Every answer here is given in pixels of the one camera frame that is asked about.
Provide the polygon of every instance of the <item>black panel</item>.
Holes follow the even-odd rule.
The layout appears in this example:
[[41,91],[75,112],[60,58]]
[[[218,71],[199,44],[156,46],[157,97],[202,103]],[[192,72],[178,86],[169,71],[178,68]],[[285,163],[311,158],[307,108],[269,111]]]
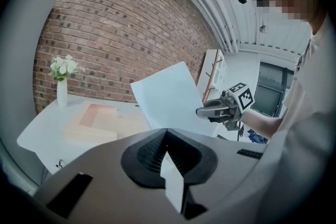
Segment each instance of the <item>black panel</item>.
[[206,211],[207,209],[203,205],[197,204],[195,202],[189,187],[184,185],[181,214],[186,219],[192,219]]
[[221,136],[220,134],[217,134],[217,137],[220,138],[220,139],[227,140],[225,137]]
[[254,159],[261,159],[261,157],[263,156],[263,153],[255,152],[255,151],[249,151],[249,150],[238,150],[237,154],[247,156],[247,157],[251,157],[251,158],[254,158]]
[[76,175],[47,207],[61,217],[67,218],[91,181],[92,177],[89,175]]
[[217,123],[222,123],[223,119],[218,117],[218,118],[208,118],[210,122],[217,122]]

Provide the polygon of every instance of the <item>white vase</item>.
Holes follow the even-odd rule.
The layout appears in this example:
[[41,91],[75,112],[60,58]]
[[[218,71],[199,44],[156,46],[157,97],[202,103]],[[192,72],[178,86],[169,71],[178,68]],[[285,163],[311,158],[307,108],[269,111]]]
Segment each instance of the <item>white vase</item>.
[[67,79],[57,83],[57,103],[60,108],[65,108],[68,103],[68,82]]

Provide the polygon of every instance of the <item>white paper sheet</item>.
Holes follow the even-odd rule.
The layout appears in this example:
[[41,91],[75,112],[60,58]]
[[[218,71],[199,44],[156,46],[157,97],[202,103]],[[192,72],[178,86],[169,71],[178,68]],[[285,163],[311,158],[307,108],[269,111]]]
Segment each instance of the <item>white paper sheet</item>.
[[178,213],[181,212],[184,180],[168,152],[161,164],[160,176],[165,179],[165,194]]
[[178,128],[212,136],[217,123],[199,118],[203,106],[185,62],[131,84],[136,101],[152,129]]

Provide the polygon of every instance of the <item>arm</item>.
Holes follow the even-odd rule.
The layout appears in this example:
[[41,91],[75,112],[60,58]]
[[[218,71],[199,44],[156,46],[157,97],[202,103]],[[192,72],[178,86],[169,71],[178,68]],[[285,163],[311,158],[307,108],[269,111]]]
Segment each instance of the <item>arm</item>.
[[264,116],[255,110],[249,109],[242,114],[241,122],[252,128],[257,134],[271,139],[278,130],[282,119]]

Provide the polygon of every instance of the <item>white ceiling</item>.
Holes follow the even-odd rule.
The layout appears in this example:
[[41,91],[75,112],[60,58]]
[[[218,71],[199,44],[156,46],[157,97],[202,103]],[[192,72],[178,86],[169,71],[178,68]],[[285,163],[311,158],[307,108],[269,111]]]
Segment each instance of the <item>white ceiling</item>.
[[[226,53],[255,51],[295,62],[309,42],[308,24],[285,20],[276,23],[267,15],[256,12],[251,1],[246,4],[238,0],[192,1]],[[267,26],[266,34],[259,31],[263,24]]]

